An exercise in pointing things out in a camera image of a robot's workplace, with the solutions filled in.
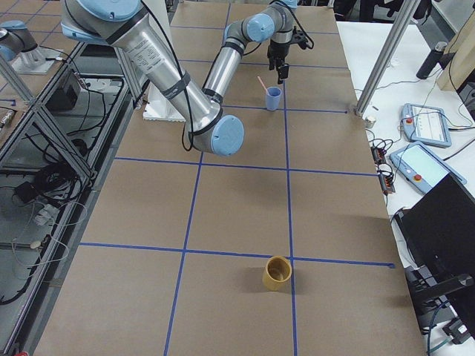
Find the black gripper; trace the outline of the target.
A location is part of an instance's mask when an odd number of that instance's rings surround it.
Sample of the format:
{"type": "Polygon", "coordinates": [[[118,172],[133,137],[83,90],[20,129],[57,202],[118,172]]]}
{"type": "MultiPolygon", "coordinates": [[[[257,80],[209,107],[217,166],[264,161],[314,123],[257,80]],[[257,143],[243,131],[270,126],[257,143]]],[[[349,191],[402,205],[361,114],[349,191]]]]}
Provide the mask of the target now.
{"type": "Polygon", "coordinates": [[[312,49],[312,38],[304,31],[294,26],[291,30],[279,31],[270,38],[267,49],[269,70],[278,73],[278,84],[282,85],[289,75],[289,65],[286,57],[291,45],[298,45],[302,50],[312,49]]]}

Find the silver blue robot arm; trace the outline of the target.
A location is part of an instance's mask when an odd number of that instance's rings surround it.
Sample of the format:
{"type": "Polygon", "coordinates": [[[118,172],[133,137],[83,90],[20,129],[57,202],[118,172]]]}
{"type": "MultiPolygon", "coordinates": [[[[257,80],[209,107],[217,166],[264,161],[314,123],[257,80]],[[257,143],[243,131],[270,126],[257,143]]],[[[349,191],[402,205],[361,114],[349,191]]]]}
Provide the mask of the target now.
{"type": "Polygon", "coordinates": [[[288,77],[290,46],[314,47],[295,15],[297,2],[271,1],[261,12],[226,27],[220,51],[199,87],[181,67],[166,34],[152,27],[156,17],[143,1],[62,1],[61,5],[65,36],[123,50],[185,119],[183,143],[218,156],[235,154],[244,141],[243,123],[223,114],[222,102],[248,43],[269,43],[269,69],[277,71],[279,83],[288,77]]]}

